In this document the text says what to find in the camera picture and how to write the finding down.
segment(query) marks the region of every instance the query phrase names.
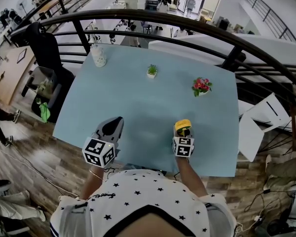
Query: blue tabletop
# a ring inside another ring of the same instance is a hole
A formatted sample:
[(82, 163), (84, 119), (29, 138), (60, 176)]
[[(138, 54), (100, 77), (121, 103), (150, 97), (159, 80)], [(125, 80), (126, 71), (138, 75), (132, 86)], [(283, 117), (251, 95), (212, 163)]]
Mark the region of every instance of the blue tabletop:
[[(190, 163), (201, 176), (234, 176), (238, 154), (238, 97), (234, 73), (154, 50), (102, 45), (107, 64), (97, 68), (91, 54), (76, 76), (54, 134), (82, 148), (102, 121), (122, 116), (117, 160), (177, 172), (171, 143), (173, 125), (192, 123), (195, 149)], [(150, 64), (158, 73), (147, 77)], [(197, 77), (212, 92), (194, 97)]]

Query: bracelet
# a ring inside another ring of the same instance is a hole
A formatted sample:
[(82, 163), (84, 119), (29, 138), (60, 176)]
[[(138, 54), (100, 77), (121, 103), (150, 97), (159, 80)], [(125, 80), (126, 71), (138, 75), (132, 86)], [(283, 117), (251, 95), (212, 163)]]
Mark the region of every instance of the bracelet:
[(103, 181), (103, 178), (99, 177), (96, 173), (94, 173), (91, 169), (89, 169), (89, 171), (92, 173), (92, 175), (96, 176), (97, 178), (99, 178), (100, 180)]

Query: potted plant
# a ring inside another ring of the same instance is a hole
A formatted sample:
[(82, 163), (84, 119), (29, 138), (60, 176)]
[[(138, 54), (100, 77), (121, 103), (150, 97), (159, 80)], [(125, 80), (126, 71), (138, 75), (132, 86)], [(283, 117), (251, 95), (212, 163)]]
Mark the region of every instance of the potted plant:
[(157, 67), (156, 67), (156, 65), (150, 64), (150, 66), (148, 67), (147, 76), (149, 78), (154, 79), (154, 77), (156, 76), (156, 74), (157, 74)]
[(213, 84), (206, 78), (199, 77), (193, 81), (192, 90), (194, 91), (194, 96), (198, 97), (207, 94), (212, 91), (211, 86)]

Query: black neckline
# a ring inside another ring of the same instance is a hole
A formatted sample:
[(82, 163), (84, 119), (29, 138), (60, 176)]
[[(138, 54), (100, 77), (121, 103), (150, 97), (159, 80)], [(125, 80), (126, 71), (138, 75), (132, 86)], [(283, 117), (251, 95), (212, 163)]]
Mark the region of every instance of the black neckline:
[(180, 231), (185, 236), (195, 237), (195, 234), (192, 233), (191, 230), (188, 229), (184, 224), (182, 224), (182, 222), (173, 218), (171, 215), (169, 215), (164, 210), (162, 210), (158, 207), (152, 206), (152, 205), (146, 205), (146, 206), (132, 212), (126, 218), (122, 219), (115, 226), (113, 226), (111, 229), (109, 229), (105, 233), (104, 237), (117, 236), (121, 231), (123, 231), (130, 224), (132, 224), (136, 220), (140, 219), (141, 217), (143, 217), (149, 213), (153, 213), (153, 214), (160, 216), (162, 219), (164, 219), (166, 222), (168, 222), (171, 226), (173, 226), (175, 229)]

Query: forearm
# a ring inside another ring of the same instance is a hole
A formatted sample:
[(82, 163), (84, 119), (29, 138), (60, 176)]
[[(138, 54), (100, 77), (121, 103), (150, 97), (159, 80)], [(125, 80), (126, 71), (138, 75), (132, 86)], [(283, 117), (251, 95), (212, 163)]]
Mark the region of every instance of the forearm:
[(177, 157), (177, 164), (180, 171), (182, 183), (185, 184), (190, 191), (198, 197), (206, 196), (208, 193), (201, 178), (193, 170), (187, 158)]
[(91, 166), (90, 169), (93, 173), (95, 173), (101, 179), (93, 175), (91, 172), (89, 172), (88, 177), (85, 180), (85, 183), (83, 185), (83, 188), (79, 197), (80, 199), (88, 199), (102, 185), (104, 169), (96, 166)]

